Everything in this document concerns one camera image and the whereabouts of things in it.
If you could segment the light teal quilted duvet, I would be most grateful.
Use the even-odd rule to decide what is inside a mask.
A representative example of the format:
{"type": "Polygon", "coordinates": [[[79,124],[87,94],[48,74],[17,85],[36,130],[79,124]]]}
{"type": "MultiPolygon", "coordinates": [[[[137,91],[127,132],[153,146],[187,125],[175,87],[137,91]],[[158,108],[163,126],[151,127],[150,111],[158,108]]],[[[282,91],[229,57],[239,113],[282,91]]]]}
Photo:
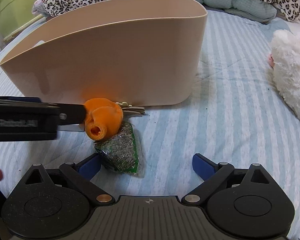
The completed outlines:
{"type": "Polygon", "coordinates": [[[269,3],[257,0],[195,0],[210,8],[260,23],[269,23],[277,15],[277,9],[269,3]]]}

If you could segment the striped light blue bed sheet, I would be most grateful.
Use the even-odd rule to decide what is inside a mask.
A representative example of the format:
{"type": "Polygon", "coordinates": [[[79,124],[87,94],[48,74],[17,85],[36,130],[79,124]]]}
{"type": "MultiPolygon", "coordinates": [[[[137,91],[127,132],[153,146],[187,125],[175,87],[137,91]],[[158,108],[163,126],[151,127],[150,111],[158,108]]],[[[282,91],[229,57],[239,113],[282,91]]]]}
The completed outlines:
{"type": "Polygon", "coordinates": [[[201,153],[237,168],[260,163],[293,202],[288,237],[300,239],[300,121],[279,96],[267,62],[276,30],[300,33],[299,23],[281,18],[261,24],[209,11],[192,92],[184,102],[148,108],[131,118],[143,153],[142,178],[102,169],[92,182],[115,198],[143,196],[143,207],[128,206],[93,235],[104,239],[200,239],[184,232],[178,212],[159,209],[157,196],[183,197],[202,182],[192,168],[201,153]]]}

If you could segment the white fluffy plush toy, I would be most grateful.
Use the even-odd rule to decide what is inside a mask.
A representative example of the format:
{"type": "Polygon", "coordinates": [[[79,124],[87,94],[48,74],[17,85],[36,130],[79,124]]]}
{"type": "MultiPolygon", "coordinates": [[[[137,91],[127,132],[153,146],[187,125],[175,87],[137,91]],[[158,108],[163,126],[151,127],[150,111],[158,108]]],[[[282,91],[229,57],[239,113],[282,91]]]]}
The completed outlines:
{"type": "Polygon", "coordinates": [[[269,64],[277,91],[300,120],[300,35],[277,30],[270,48],[269,64]]]}

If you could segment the green packet of seeds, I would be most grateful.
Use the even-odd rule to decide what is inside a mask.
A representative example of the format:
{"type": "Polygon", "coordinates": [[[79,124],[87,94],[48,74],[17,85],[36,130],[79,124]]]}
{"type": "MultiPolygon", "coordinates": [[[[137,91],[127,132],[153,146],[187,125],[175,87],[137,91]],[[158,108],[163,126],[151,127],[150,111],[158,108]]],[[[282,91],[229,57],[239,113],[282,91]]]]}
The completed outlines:
{"type": "Polygon", "coordinates": [[[102,165],[116,173],[140,177],[143,174],[143,155],[138,133],[124,121],[118,133],[105,141],[96,141],[94,148],[101,153],[102,165]]]}

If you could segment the beige hair clip with bow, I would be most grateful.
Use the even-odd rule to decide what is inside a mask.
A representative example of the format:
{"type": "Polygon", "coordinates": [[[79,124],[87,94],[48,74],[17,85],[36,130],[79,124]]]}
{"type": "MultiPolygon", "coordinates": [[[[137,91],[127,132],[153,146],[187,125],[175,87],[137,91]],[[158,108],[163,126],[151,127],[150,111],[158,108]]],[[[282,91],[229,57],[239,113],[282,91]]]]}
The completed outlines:
{"type": "Polygon", "coordinates": [[[145,115],[145,108],[140,106],[133,106],[127,102],[115,102],[123,111],[123,116],[141,116],[145,115]]]}

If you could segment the beige plastic storage basket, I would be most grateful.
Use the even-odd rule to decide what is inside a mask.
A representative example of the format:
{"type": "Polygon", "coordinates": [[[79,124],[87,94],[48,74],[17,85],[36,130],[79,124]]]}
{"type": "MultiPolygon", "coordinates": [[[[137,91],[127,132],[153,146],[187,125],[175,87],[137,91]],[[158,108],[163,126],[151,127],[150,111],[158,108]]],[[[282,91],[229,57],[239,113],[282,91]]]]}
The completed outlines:
{"type": "Polygon", "coordinates": [[[0,67],[24,96],[175,105],[192,90],[207,20],[195,0],[108,0],[56,16],[0,67]]]}

